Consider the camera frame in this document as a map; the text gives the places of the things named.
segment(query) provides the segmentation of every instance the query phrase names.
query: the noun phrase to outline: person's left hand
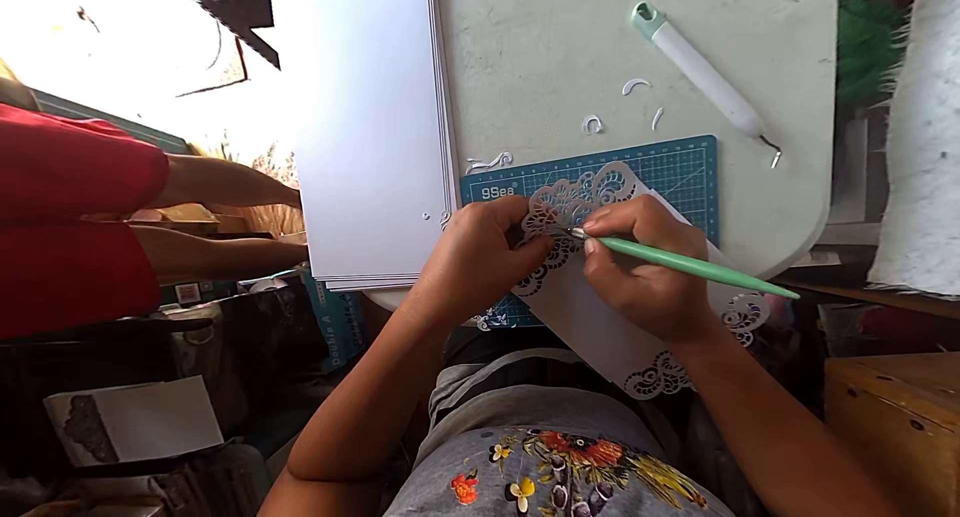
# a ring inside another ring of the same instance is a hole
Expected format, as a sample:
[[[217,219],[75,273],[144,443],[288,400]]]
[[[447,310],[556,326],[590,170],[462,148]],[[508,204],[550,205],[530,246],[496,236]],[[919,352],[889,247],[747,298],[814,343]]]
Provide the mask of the person's left hand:
[[[549,236],[510,248],[505,233],[527,211],[527,198],[513,195],[455,212],[399,311],[451,329],[486,311],[553,249]]]

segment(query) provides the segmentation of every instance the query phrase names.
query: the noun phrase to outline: paper lace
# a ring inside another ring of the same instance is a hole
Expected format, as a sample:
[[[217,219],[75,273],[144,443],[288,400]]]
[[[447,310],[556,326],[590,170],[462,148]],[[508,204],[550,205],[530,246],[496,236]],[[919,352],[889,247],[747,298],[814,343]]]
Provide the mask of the paper lace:
[[[584,173],[576,181],[560,179],[535,192],[530,198],[530,212],[522,223],[522,243],[549,235],[554,238],[555,246],[543,265],[525,277],[513,289],[513,293],[521,298],[535,296],[543,289],[547,276],[563,267],[581,250],[582,243],[564,233],[564,228],[580,226],[600,208],[644,193],[652,191],[627,164],[620,161],[604,165],[595,174]],[[715,252],[722,257],[722,253],[713,247],[711,249],[711,254]],[[753,343],[753,331],[761,327],[769,316],[769,307],[762,295],[714,282],[707,284],[707,291],[714,312],[720,316],[736,339],[744,346]],[[487,319],[487,327],[504,326],[506,323],[506,320],[498,320],[492,312],[487,315],[483,317]],[[687,372],[676,358],[666,350],[663,343],[655,338],[654,340],[660,351],[648,366],[622,380],[613,380],[636,399],[651,399],[661,393],[676,393],[691,386]]]

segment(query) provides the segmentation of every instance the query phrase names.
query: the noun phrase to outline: tool pen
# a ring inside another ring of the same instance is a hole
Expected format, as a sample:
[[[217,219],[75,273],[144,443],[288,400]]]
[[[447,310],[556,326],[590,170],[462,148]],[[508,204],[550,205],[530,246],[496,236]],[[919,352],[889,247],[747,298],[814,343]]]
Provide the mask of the tool pen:
[[[757,111],[697,52],[683,34],[673,27],[666,19],[665,12],[657,10],[649,2],[641,1],[630,13],[630,21],[642,32],[643,37],[662,50],[663,54],[683,71],[686,78],[720,109],[734,127],[748,137],[760,139],[762,143],[774,148],[776,154],[770,167],[777,166],[784,152],[764,135],[763,121]]]
[[[576,240],[586,241],[591,238],[591,236],[587,235],[584,229],[580,227],[564,228],[563,231]],[[714,281],[714,283],[722,283],[742,289],[759,290],[760,292],[768,292],[777,296],[783,296],[784,298],[790,298],[791,300],[800,299],[800,294],[796,292],[780,288],[766,280],[740,273],[736,269],[710,263],[699,258],[671,253],[634,241],[620,239],[619,237],[597,237],[596,240],[617,253],[623,253],[624,255],[630,255],[631,257],[636,257],[648,263],[702,277],[708,281]]]

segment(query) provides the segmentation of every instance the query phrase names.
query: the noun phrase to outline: white pen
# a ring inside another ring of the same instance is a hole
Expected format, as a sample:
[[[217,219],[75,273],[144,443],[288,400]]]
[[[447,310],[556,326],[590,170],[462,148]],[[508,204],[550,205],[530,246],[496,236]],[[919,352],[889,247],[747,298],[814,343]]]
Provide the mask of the white pen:
[[[666,13],[656,10],[649,2],[641,1],[630,14],[630,21],[643,36],[663,51],[686,78],[690,79],[734,127],[751,139],[760,139],[774,148],[776,154],[771,168],[777,166],[783,151],[764,135],[763,120],[753,106],[741,95],[697,49],[666,19]]]

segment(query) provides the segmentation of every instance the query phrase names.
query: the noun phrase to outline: mint green pen cap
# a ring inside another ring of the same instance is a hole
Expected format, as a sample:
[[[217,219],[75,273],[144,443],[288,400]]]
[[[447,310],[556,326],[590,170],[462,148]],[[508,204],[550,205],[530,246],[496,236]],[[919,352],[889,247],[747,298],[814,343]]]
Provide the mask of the mint green pen cap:
[[[654,33],[666,22],[666,13],[657,10],[650,2],[641,1],[630,13],[630,22],[640,30],[647,41],[651,41]]]

